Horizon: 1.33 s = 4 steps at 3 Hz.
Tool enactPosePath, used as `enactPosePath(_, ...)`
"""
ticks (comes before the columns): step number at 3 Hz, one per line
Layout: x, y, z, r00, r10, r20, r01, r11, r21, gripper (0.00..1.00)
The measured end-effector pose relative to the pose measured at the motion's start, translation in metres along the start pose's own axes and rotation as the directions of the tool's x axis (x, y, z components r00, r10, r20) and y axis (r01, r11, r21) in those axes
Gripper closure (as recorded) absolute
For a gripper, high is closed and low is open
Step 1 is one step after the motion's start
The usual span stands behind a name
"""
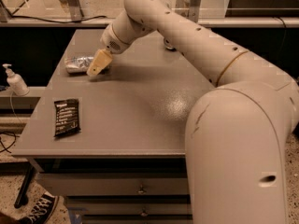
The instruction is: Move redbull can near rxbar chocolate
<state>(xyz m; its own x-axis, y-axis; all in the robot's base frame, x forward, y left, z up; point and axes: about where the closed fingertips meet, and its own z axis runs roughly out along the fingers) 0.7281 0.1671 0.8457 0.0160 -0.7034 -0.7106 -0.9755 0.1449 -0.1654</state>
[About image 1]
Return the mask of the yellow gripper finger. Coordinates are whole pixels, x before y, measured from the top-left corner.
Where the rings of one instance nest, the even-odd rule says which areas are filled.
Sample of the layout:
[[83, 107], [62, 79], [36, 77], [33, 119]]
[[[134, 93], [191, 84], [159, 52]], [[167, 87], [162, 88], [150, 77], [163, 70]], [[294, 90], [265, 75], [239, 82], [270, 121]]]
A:
[[93, 60], [87, 70], [87, 75], [90, 77], [97, 76], [105, 69], [113, 60], [112, 54], [107, 49], [99, 49], [95, 52]]

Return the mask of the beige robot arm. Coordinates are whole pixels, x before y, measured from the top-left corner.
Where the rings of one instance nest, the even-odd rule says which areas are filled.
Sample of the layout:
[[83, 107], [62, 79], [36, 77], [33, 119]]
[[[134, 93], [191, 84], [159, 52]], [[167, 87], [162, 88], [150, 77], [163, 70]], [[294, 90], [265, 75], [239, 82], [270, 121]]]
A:
[[193, 224], [289, 224], [285, 144], [299, 122], [297, 82], [253, 52], [174, 12], [124, 0], [87, 73], [159, 32], [212, 85], [193, 106], [185, 153]]

